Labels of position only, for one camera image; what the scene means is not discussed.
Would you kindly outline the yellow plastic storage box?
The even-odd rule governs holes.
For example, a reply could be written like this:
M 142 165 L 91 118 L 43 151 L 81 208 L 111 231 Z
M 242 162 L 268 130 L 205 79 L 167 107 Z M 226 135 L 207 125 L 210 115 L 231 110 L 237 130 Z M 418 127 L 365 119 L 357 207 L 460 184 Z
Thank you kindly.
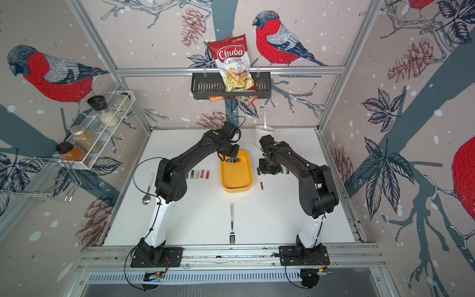
M 248 191 L 253 182 L 251 158 L 247 151 L 240 150 L 235 162 L 229 158 L 221 162 L 221 184 L 228 193 L 242 193 Z

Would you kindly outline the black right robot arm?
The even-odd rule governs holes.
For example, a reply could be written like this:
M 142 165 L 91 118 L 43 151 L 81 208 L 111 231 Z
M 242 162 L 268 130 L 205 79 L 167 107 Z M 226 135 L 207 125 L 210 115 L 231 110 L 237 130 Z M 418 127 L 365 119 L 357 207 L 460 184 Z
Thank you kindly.
M 258 174 L 277 175 L 285 167 L 298 180 L 298 198 L 301 208 L 308 215 L 296 237 L 295 251 L 306 257 L 320 251 L 326 215 L 339 204 L 331 169 L 318 166 L 298 155 L 286 142 L 277 142 L 271 135 L 259 140 L 263 158 L 259 160 Z

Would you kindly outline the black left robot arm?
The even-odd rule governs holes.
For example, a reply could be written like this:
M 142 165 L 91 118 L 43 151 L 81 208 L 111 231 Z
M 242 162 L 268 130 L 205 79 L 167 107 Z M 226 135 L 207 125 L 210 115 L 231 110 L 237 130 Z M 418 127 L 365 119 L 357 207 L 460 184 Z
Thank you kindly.
M 233 138 L 240 134 L 239 127 L 226 121 L 220 129 L 205 132 L 200 141 L 184 153 L 160 161 L 155 180 L 155 218 L 151 220 L 147 234 L 137 245 L 137 250 L 149 261 L 162 258 L 166 231 L 175 203 L 185 196 L 188 189 L 186 175 L 211 154 L 236 157 L 239 146 Z

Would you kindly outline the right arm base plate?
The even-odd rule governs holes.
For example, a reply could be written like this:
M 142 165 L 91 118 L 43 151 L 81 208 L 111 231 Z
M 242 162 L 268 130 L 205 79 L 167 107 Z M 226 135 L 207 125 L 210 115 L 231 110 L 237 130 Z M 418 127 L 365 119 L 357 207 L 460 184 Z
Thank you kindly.
M 279 246 L 278 257 L 282 266 L 329 266 L 327 247 L 319 244 L 314 248 Z

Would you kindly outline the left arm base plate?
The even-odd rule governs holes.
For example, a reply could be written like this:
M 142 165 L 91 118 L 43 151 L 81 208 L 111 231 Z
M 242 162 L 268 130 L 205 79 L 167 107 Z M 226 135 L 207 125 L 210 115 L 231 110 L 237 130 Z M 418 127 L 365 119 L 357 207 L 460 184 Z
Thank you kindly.
M 183 258 L 183 247 L 158 247 L 139 246 L 132 253 L 131 268 L 151 267 L 179 267 Z

